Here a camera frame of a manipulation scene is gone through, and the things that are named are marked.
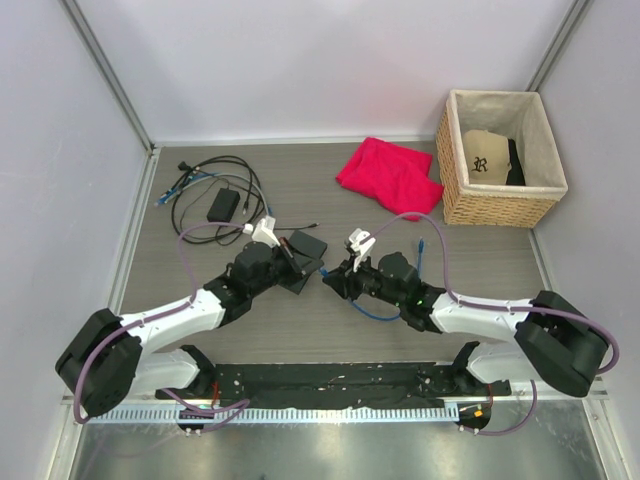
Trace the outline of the black network switch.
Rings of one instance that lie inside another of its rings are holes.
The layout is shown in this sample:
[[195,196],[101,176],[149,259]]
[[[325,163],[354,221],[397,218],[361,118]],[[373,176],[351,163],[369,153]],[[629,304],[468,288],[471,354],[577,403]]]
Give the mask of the black network switch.
[[[315,272],[324,266],[323,255],[327,250],[327,244],[303,231],[294,231],[289,238],[290,244],[300,253],[313,258],[311,270]],[[282,251],[284,266],[282,267],[280,278],[288,273],[293,273]]]

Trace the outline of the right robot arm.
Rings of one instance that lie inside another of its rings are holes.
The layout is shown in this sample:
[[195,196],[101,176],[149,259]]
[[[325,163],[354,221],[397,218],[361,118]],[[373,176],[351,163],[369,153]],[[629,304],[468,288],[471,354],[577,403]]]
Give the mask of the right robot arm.
[[324,273],[323,282],[344,300],[367,295],[395,306],[419,332],[487,338],[485,344],[466,345],[454,361],[451,380],[465,395],[498,381],[534,380],[582,398],[610,345],[551,291],[514,301],[453,295],[424,282],[399,252],[376,266],[351,257]]

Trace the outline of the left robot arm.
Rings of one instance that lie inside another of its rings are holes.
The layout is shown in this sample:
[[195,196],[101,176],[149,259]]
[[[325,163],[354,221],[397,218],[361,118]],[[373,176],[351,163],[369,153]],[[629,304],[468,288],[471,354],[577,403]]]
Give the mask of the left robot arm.
[[325,242],[302,231],[274,245],[251,241],[223,273],[184,299],[121,316],[109,308],[94,312],[55,364],[73,394],[75,421],[84,424],[104,415],[130,395],[205,397],[214,365],[192,345],[171,352],[166,346],[230,324],[274,286],[300,293],[322,267],[326,250]]

